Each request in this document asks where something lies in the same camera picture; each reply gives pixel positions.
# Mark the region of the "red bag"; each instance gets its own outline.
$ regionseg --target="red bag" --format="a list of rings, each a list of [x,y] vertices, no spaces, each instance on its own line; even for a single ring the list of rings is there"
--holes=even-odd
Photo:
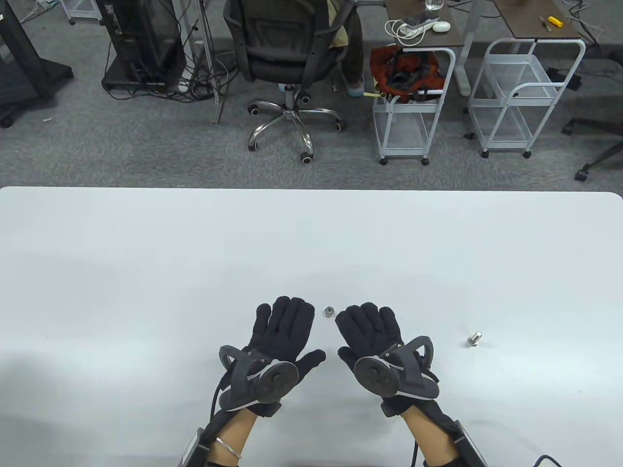
[[[430,52],[403,52],[402,47],[389,45],[372,49],[370,71],[380,92],[388,96],[402,96],[400,103],[423,101],[439,96],[428,96],[431,89],[443,89],[445,78],[439,72],[439,62]]]

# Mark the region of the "rolling cart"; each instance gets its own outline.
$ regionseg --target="rolling cart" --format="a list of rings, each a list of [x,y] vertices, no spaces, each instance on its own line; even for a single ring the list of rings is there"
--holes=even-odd
[[[450,84],[450,77],[454,71],[456,55],[452,49],[441,47],[405,48],[404,51],[445,52],[450,58],[450,64],[445,74],[444,88],[428,91],[429,96],[435,94],[438,96],[435,100],[410,101],[401,104],[397,102],[400,96],[374,98],[374,127],[379,154],[381,155],[379,163],[383,166],[387,164],[387,156],[422,156],[422,165],[427,166],[430,162],[430,144],[435,136],[439,115]],[[432,123],[426,122],[425,114],[433,116]]]
[[[511,45],[510,54],[492,54],[501,43]],[[530,44],[527,53],[519,53],[522,44]],[[579,53],[563,82],[552,82],[534,54],[537,44],[576,44]],[[474,133],[467,139],[478,138],[482,157],[489,157],[490,149],[522,151],[531,155],[538,138],[560,96],[584,57],[586,45],[581,39],[498,39],[489,45],[478,77],[472,87],[465,110],[472,120]],[[485,98],[476,98],[479,85]],[[522,107],[545,107],[544,117],[532,132]]]

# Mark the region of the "screwdriver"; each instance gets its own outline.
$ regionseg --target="screwdriver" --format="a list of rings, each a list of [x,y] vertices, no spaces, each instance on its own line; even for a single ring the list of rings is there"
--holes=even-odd
[[[551,32],[551,28],[549,27],[549,24],[547,24],[547,21],[545,21],[545,18],[543,16],[539,16],[539,19],[541,20],[543,27],[547,29],[548,32]]]

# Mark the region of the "office chair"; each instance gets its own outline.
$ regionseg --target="office chair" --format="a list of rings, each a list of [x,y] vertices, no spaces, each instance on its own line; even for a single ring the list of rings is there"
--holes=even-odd
[[[285,83],[283,104],[253,99],[247,111],[277,115],[251,132],[249,151],[257,149],[257,137],[282,118],[289,118],[303,140],[303,164],[313,159],[312,138],[301,115],[328,115],[335,130],[345,128],[335,110],[299,108],[308,104],[307,89],[325,78],[344,57],[347,47],[331,48],[334,36],[355,11],[353,0],[346,0],[332,24],[329,24],[327,0],[227,0],[223,10],[225,22],[234,38],[235,60],[247,81],[256,79]]]
[[[617,62],[621,67],[623,67],[623,49],[615,50],[608,55],[608,58],[613,62]],[[605,131],[606,133],[616,134],[623,138],[623,122],[621,123],[608,123],[606,121],[599,120],[590,120],[588,118],[572,118],[569,120],[563,127],[564,134],[573,133],[573,129],[575,125],[584,125],[590,128],[594,128],[595,130]],[[598,164],[601,164],[606,159],[610,159],[615,154],[623,151],[623,140],[620,143],[615,144],[613,147],[605,150],[601,153],[597,159],[595,159],[590,164],[584,165],[580,170],[576,172],[575,179],[579,182],[584,182],[588,178],[589,171]]]

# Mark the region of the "white mouse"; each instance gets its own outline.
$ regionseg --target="white mouse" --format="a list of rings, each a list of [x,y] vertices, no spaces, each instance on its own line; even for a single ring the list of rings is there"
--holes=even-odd
[[[437,21],[432,25],[432,30],[435,32],[448,32],[452,26],[447,21]]]

